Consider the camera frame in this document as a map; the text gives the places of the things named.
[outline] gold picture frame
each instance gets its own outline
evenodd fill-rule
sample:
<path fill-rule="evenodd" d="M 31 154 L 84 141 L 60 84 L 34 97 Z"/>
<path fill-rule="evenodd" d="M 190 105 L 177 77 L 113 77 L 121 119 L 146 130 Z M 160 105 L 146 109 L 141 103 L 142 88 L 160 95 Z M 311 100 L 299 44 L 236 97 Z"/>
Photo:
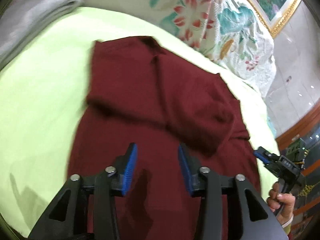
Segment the gold picture frame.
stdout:
<path fill-rule="evenodd" d="M 277 17 L 269 20 L 268 16 L 263 11 L 257 0 L 247 0 L 250 5 L 255 10 L 260 22 L 267 28 L 270 32 L 272 38 L 275 38 L 277 34 L 282 30 L 285 24 L 290 20 L 291 16 L 294 14 L 301 0 L 287 0 L 284 5 L 280 8 Z"/>

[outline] tiled floor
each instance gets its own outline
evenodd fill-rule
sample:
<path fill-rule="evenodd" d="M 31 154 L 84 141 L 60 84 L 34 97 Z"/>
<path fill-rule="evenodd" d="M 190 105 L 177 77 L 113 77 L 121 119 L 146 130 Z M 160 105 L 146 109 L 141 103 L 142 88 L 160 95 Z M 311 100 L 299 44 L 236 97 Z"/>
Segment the tiled floor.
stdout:
<path fill-rule="evenodd" d="M 277 136 L 297 123 L 320 98 L 320 28 L 301 2 L 275 38 L 276 78 L 265 99 Z"/>

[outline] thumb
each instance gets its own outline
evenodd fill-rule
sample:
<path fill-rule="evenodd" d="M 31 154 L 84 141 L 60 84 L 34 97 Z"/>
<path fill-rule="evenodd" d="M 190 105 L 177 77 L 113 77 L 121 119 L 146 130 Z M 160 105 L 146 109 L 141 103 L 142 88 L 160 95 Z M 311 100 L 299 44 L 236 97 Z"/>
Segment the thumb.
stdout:
<path fill-rule="evenodd" d="M 289 220 L 293 214 L 296 198 L 291 194 L 278 194 L 277 199 L 284 204 L 281 215 Z"/>

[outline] human hand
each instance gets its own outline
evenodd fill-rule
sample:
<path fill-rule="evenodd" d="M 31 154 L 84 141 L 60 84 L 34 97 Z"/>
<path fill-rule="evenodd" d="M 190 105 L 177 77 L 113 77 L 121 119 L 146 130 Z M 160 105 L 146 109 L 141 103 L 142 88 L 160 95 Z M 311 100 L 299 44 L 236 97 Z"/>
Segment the human hand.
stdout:
<path fill-rule="evenodd" d="M 284 225 L 288 222 L 292 215 L 294 204 L 296 201 L 295 196 L 291 194 L 281 194 L 279 193 L 279 183 L 276 182 L 272 186 L 272 190 L 269 191 L 269 198 L 267 199 L 267 204 L 270 207 L 271 211 L 274 212 L 276 209 L 280 208 L 280 203 L 284 204 L 282 211 L 277 216 L 277 219 L 281 225 Z"/>

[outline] folded garment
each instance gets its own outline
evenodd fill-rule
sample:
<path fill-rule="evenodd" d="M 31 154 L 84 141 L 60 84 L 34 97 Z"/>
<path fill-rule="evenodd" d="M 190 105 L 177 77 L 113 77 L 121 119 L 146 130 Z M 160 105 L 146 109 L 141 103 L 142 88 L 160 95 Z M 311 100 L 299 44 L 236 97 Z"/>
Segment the folded garment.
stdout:
<path fill-rule="evenodd" d="M 54 20 L 70 13 L 82 0 L 17 0 L 0 18 L 0 70 Z"/>
<path fill-rule="evenodd" d="M 121 239 L 192 239 L 200 200 L 185 190 L 179 142 L 203 165 L 221 175 L 242 173 L 260 191 L 240 102 L 220 75 L 163 49 L 153 38 L 97 42 L 87 102 L 69 176 L 97 174 L 130 142 L 138 145 L 131 190 L 116 199 Z M 223 205 L 227 239 L 226 199 Z"/>

